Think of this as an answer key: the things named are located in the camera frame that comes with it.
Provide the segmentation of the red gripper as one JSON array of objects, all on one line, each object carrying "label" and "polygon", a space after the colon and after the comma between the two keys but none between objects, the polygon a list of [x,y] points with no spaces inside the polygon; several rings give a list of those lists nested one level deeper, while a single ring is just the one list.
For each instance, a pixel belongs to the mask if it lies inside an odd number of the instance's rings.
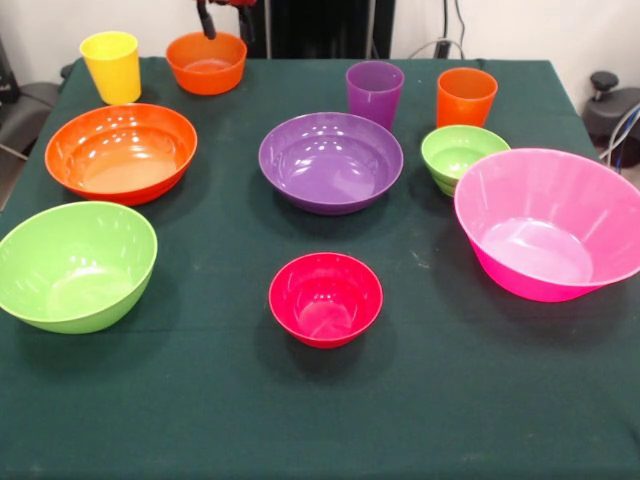
[{"label": "red gripper", "polygon": [[207,10],[207,2],[217,5],[230,5],[238,7],[238,20],[240,37],[245,43],[253,43],[255,40],[254,23],[251,16],[251,7],[256,4],[256,0],[205,0],[197,2],[196,9],[205,37],[209,40],[216,38],[217,32],[214,21]]}]

